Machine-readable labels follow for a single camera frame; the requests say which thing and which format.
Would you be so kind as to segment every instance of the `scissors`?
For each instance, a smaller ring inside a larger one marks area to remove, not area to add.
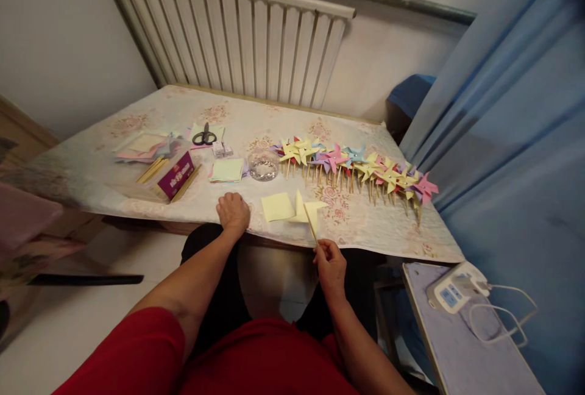
[[[198,146],[211,145],[217,139],[218,137],[209,131],[209,123],[205,123],[205,128],[203,129],[203,131],[193,136],[193,143]]]

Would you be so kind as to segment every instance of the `hand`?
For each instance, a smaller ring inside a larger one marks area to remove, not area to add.
[[[315,253],[313,264],[317,264],[321,288],[327,304],[331,306],[346,299],[347,261],[334,241],[319,240],[318,242],[317,247],[313,249]]]
[[[224,231],[233,232],[234,236],[241,237],[250,224],[250,208],[238,193],[225,193],[219,198],[215,207],[218,211],[219,222]]]

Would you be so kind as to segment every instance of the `floral tablecloth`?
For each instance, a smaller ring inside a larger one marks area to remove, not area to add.
[[[252,211],[250,233],[312,247],[314,240],[307,224],[266,222],[260,201],[261,197],[287,192],[294,204],[295,192],[300,190],[305,201],[324,201],[329,205],[319,210],[318,237],[335,240],[340,247],[443,262],[464,260],[432,204],[425,205],[418,228],[414,212],[411,210],[407,216],[403,203],[393,206],[380,201],[374,207],[366,189],[361,194],[357,189],[350,194],[347,189],[334,190],[323,182],[320,186],[317,183],[305,186],[300,168],[295,178],[289,176],[288,180],[280,174],[270,182],[246,177],[240,183],[208,183],[207,174],[214,162],[209,148],[191,151],[193,159],[203,164],[202,170],[181,200],[169,205],[129,199],[102,183],[113,168],[112,150],[129,135],[157,129],[184,132],[193,122],[224,125],[224,142],[232,147],[234,156],[247,157],[281,138],[298,136],[327,146],[337,142],[359,148],[365,144],[366,155],[375,151],[395,161],[403,159],[384,125],[170,85],[45,152],[4,181],[89,212],[178,222],[219,222],[215,210],[218,197],[238,191]],[[116,165],[120,171],[128,164]]]

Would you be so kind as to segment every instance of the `floor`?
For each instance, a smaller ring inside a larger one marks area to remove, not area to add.
[[[28,287],[16,296],[33,304],[25,315],[30,321],[0,354],[0,393],[53,392],[134,304],[179,265],[185,240],[180,235],[110,227],[52,271],[144,274],[141,284]],[[297,320],[317,281],[311,260],[309,252],[242,247],[240,282],[250,315]],[[17,311],[12,317],[21,316]]]

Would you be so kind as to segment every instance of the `small plastic box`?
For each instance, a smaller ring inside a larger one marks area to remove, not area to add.
[[[130,198],[170,203],[195,170],[195,164],[189,153],[191,142],[164,136],[161,140],[170,140],[171,154],[147,182],[138,183],[137,180],[150,167],[150,163],[114,161],[111,171],[106,171],[108,179],[102,182]]]

